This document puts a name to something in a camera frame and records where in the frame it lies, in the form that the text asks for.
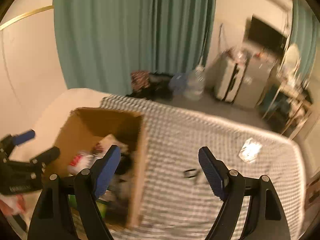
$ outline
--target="suitcase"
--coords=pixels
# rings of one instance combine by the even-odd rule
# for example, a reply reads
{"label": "suitcase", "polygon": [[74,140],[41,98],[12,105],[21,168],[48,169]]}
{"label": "suitcase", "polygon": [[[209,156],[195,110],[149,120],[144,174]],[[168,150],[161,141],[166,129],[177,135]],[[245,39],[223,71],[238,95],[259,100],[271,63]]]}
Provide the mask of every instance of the suitcase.
{"label": "suitcase", "polygon": [[218,68],[213,89],[215,97],[221,101],[233,102],[244,75],[245,64],[238,64],[227,53],[223,53],[214,67]]}

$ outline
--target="blue gripper pad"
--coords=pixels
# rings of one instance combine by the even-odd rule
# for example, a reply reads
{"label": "blue gripper pad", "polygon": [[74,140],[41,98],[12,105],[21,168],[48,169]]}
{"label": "blue gripper pad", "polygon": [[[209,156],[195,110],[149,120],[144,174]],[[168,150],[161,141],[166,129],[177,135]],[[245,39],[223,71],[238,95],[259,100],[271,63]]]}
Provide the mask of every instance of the blue gripper pad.
{"label": "blue gripper pad", "polygon": [[13,142],[13,145],[18,146],[28,140],[33,139],[35,136],[36,136],[35,131],[29,130],[29,131],[22,133],[20,135],[12,136],[12,142]]}
{"label": "blue gripper pad", "polygon": [[102,159],[95,161],[91,167],[92,179],[94,180],[94,196],[99,198],[102,196],[119,165],[121,150],[118,146],[112,145]]}
{"label": "blue gripper pad", "polygon": [[210,187],[217,197],[222,201],[227,199],[226,187],[229,182],[229,169],[222,161],[217,160],[207,146],[199,150],[199,164],[210,184]]}

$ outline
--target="open cardboard box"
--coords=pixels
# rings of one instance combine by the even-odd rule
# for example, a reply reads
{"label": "open cardboard box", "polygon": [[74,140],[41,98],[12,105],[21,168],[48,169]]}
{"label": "open cardboard box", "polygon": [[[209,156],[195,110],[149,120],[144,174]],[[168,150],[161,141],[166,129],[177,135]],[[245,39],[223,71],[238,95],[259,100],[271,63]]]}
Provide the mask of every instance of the open cardboard box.
{"label": "open cardboard box", "polygon": [[125,227],[139,224],[140,203],[143,194],[147,163],[147,136],[143,127],[143,116],[137,112],[116,111],[101,108],[77,108],[71,112],[54,143],[60,156],[45,170],[44,177],[58,174],[68,176],[67,166],[78,151],[90,151],[108,134],[128,145],[134,154],[131,198]]}

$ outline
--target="gold rod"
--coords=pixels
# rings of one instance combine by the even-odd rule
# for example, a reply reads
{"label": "gold rod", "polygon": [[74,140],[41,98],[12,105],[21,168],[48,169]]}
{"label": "gold rod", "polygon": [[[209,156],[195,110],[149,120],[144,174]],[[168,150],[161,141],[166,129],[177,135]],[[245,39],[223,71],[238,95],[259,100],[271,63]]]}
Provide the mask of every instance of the gold rod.
{"label": "gold rod", "polygon": [[12,18],[11,20],[9,20],[9,21],[5,22],[4,24],[2,24],[0,26],[0,31],[2,31],[4,28],[8,27],[9,25],[11,25],[11,24],[23,19],[23,18],[26,18],[26,17],[28,17],[30,15],[33,15],[33,14],[36,14],[36,13],[39,13],[39,12],[47,11],[47,10],[50,10],[50,9],[53,9],[53,5],[44,6],[44,7],[32,10],[30,12],[18,15],[17,17]]}

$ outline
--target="gray carpet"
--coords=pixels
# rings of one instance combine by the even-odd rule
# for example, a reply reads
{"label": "gray carpet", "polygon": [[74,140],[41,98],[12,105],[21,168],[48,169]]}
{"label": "gray carpet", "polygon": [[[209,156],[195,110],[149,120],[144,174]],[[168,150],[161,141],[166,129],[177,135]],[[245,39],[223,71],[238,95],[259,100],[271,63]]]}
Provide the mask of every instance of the gray carpet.
{"label": "gray carpet", "polygon": [[271,130],[267,122],[261,119],[257,109],[241,109],[233,104],[215,100],[209,93],[204,93],[199,101],[188,100],[183,95],[174,96],[172,101],[163,99],[157,99],[156,101],[169,106],[200,111],[265,130]]}

